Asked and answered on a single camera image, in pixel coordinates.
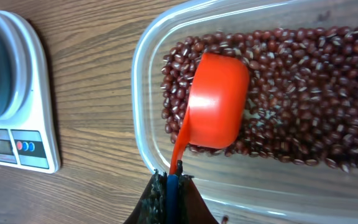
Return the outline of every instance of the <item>wood grain surface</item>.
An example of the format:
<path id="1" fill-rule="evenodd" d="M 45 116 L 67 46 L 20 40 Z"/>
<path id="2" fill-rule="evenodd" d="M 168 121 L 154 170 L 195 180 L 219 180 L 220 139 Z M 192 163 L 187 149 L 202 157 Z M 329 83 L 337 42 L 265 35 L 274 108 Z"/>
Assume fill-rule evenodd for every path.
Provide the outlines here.
<path id="1" fill-rule="evenodd" d="M 62 168 L 0 166 L 0 223 L 122 223 L 149 178 L 135 142 L 131 63 L 144 29 L 183 0 L 0 0 L 31 21 L 50 62 Z M 209 204 L 229 223 L 287 223 Z"/>

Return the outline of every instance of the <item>red scoop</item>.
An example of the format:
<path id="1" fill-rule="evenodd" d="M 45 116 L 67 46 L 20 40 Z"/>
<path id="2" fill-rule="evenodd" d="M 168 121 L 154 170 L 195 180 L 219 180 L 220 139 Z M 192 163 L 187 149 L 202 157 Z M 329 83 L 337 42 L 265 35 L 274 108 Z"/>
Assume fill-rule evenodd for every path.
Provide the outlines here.
<path id="1" fill-rule="evenodd" d="M 248 69 L 238 59 L 203 54 L 173 148 L 170 174 L 175 173 L 188 143 L 222 149 L 236 140 L 248 85 Z"/>

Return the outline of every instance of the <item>white digital scale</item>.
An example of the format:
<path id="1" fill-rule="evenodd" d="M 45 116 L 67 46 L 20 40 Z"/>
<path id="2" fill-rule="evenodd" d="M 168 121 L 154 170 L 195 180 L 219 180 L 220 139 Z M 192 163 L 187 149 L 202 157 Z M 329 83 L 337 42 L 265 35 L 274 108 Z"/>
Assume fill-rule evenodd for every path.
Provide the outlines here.
<path id="1" fill-rule="evenodd" d="M 56 172 L 60 156 L 42 44 L 25 19 L 6 11 L 0 11 L 0 37 L 13 74 L 11 101 L 0 116 L 0 165 Z"/>

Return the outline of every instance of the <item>clear plastic bin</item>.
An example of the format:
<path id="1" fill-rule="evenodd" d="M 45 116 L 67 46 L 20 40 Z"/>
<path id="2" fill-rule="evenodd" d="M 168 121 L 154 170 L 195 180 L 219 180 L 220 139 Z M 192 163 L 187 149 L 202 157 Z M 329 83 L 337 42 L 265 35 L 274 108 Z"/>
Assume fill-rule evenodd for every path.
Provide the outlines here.
<path id="1" fill-rule="evenodd" d="M 328 20 L 319 21 L 320 14 Z M 163 55 L 188 35 L 276 27 L 358 26 L 358 0 L 190 1 L 164 12 L 143 33 L 132 64 L 132 104 L 140 154 L 153 171 L 169 170 L 173 144 L 165 133 L 160 84 Z M 242 155 L 208 157 L 185 152 L 206 200 L 299 222 L 358 223 L 358 170 L 282 164 Z"/>

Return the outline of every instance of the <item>pile of beans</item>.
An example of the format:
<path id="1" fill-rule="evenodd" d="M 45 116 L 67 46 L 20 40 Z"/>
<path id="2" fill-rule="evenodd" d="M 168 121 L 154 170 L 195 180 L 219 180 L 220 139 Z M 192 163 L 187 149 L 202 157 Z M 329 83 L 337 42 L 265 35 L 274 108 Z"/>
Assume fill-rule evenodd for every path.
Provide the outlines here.
<path id="1" fill-rule="evenodd" d="M 178 42 L 161 70 L 162 118 L 172 143 L 205 52 L 238 58 L 249 68 L 250 86 L 237 140 L 225 149 L 189 145 L 190 151 L 358 168 L 358 27 L 218 31 Z"/>

